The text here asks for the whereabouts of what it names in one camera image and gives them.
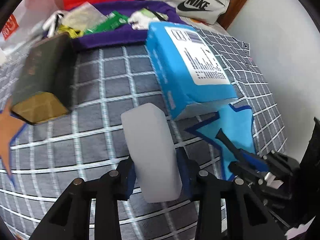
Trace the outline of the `white lint roller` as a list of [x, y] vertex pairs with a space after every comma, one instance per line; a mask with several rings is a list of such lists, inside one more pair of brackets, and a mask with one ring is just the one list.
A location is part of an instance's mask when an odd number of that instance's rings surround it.
[[177, 200], [182, 182], [164, 112], [146, 103], [121, 114], [121, 123], [144, 200], [148, 203]]

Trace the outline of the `blue tissue box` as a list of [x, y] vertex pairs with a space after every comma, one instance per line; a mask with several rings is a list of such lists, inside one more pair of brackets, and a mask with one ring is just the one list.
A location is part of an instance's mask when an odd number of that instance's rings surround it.
[[222, 64], [193, 27], [152, 22], [146, 47], [174, 120], [215, 112], [238, 98]]

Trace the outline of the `dark green tea box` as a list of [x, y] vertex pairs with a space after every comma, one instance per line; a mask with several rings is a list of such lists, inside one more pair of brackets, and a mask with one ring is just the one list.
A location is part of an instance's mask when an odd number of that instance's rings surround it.
[[69, 114], [75, 62], [68, 33], [34, 44], [11, 96], [12, 113], [31, 125]]

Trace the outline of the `yellow black pouch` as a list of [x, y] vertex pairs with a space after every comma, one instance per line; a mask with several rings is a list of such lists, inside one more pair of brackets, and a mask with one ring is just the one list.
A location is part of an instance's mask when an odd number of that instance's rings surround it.
[[80, 38], [84, 36], [84, 31], [73, 29], [66, 25], [60, 25], [59, 28], [57, 29], [57, 33], [58, 34], [67, 33], [72, 39]]

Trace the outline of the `green wet wipe pack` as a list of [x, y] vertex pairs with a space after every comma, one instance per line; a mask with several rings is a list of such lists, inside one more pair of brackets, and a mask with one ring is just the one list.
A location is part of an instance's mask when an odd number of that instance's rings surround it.
[[108, 32], [118, 29], [119, 27], [128, 24], [129, 17], [123, 15], [117, 11], [112, 11], [107, 15], [107, 19], [91, 28], [85, 30], [84, 34], [96, 34], [102, 32]]

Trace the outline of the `small flower print packet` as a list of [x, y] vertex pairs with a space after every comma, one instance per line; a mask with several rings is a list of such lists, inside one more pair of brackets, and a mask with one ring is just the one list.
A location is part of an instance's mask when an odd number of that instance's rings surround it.
[[148, 30], [151, 22], [168, 21], [169, 17], [147, 8], [135, 11], [127, 20], [133, 30]]

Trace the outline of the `white cloth glove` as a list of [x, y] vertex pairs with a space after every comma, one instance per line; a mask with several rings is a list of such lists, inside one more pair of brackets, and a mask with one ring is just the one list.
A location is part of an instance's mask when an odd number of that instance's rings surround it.
[[44, 31], [44, 37], [50, 38], [54, 36], [54, 33], [59, 26], [60, 21], [64, 18], [67, 12], [63, 10], [57, 10], [44, 22], [42, 29]]

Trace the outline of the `grey checked star bedsheet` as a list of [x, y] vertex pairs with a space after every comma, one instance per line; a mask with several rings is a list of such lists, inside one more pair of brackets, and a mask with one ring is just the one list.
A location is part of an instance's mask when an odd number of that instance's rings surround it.
[[[257, 154], [284, 152], [287, 137], [281, 114], [249, 44], [215, 29], [198, 29], [218, 57], [237, 97], [234, 106], [253, 110]], [[105, 47], [78, 54], [72, 83], [75, 111], [39, 125], [26, 125], [11, 143], [10, 181], [1, 163], [1, 217], [28, 239], [70, 182], [100, 178], [129, 155], [121, 113], [152, 103], [167, 116], [175, 146], [221, 178], [219, 150], [185, 131], [211, 114], [179, 121], [168, 116], [145, 45]], [[198, 203], [181, 196], [148, 204], [136, 182], [127, 202], [118, 202], [122, 239], [193, 239]]]

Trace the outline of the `purple towel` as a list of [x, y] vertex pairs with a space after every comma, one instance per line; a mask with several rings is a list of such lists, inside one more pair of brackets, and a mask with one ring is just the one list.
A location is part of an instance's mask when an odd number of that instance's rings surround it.
[[[169, 22], [185, 24], [176, 13], [175, 8], [161, 1], [110, 1], [95, 3], [93, 6], [104, 15], [117, 11], [126, 16], [131, 16], [135, 11], [146, 8], [151, 11], [166, 14]], [[72, 45], [76, 50], [83, 50], [119, 44], [138, 43], [144, 42], [147, 34], [147, 30], [134, 30], [129, 24], [125, 24], [112, 31], [88, 34], [72, 39]]]

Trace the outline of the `white Miniso plastic bag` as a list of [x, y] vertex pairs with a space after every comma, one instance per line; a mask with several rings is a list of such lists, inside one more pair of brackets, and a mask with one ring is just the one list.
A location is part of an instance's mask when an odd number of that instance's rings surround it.
[[19, 47], [43, 31], [43, 24], [58, 10], [54, 0], [23, 0], [1, 30], [1, 64]]

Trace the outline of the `brown wooden door frame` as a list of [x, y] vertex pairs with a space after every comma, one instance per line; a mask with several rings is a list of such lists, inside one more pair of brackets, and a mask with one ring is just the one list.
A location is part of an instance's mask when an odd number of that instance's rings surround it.
[[246, 2], [247, 0], [230, 0], [226, 12], [217, 19], [219, 25], [227, 30]]

